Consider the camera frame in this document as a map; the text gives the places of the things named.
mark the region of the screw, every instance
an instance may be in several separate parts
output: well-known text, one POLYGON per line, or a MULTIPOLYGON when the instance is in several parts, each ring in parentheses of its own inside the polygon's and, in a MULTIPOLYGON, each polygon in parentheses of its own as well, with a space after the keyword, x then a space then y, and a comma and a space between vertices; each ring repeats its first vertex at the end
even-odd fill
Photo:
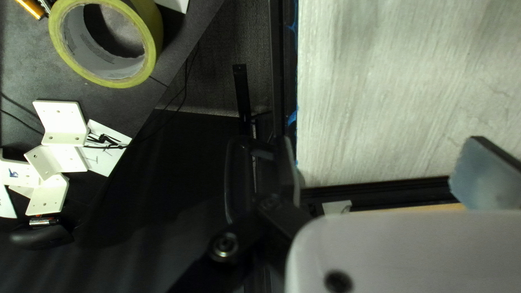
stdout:
POLYGON ((330 272, 326 275, 324 285, 331 293, 346 293, 353 289, 351 279, 342 272, 330 272))
POLYGON ((278 205, 278 201, 276 199, 273 199, 273 198, 267 198, 265 200, 263 200, 260 204, 260 206, 266 210, 266 211, 270 211, 270 210, 273 210, 275 209, 275 207, 278 205))
POLYGON ((214 241, 214 253, 220 257, 230 257, 239 248, 237 236, 234 233, 226 232, 214 241))

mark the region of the black screw head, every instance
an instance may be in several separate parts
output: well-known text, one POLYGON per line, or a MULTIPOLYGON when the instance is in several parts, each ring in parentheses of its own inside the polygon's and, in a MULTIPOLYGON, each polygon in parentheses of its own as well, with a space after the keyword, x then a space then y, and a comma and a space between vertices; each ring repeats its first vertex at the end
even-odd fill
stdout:
POLYGON ((226 232, 214 241, 213 254, 227 258, 234 255, 239 249, 239 242, 234 233, 226 232))
POLYGON ((346 293, 353 289, 353 282, 343 272, 330 272, 324 279, 324 285, 331 293, 346 293))
POLYGON ((230 252, 235 248, 235 241, 226 236, 221 237, 217 240, 217 248, 222 252, 230 252))

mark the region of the gray carpet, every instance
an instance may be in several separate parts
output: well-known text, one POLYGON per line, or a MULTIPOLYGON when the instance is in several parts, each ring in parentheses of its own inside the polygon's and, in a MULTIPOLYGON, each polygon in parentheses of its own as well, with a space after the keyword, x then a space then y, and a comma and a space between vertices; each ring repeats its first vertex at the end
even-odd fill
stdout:
MULTIPOLYGON (((233 64, 247 64, 252 111, 268 110, 271 100, 268 0, 223 3, 199 41, 188 78, 187 100, 181 111, 236 116, 233 64)), ((156 108, 164 108, 183 83, 181 69, 156 108)), ((181 99, 177 97, 168 109, 176 109, 181 99)))

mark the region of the white 3d printed bracket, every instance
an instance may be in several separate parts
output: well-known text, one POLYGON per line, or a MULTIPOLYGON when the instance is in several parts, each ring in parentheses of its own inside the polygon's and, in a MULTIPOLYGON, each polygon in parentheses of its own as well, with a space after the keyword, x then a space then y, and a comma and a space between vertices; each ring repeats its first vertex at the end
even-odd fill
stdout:
POLYGON ((24 154, 43 180, 61 172, 87 172, 78 149, 69 145, 39 145, 24 154))
POLYGON ((69 188, 69 179, 63 174, 56 174, 36 187, 27 206, 26 215, 43 215, 61 212, 65 195, 69 188))
POLYGON ((88 129, 77 102, 34 101, 33 106, 45 127, 43 145, 83 146, 88 129))

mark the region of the black frame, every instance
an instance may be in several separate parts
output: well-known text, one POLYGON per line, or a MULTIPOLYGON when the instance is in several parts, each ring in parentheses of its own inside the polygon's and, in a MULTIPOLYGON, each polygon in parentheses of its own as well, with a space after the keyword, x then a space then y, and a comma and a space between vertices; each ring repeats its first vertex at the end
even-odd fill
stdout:
POLYGON ((306 188, 301 205, 314 216, 324 214, 322 203, 351 200, 351 211, 458 203, 449 189, 448 176, 306 188))
POLYGON ((271 0, 273 119, 276 137, 288 136, 296 146, 297 0, 271 0))

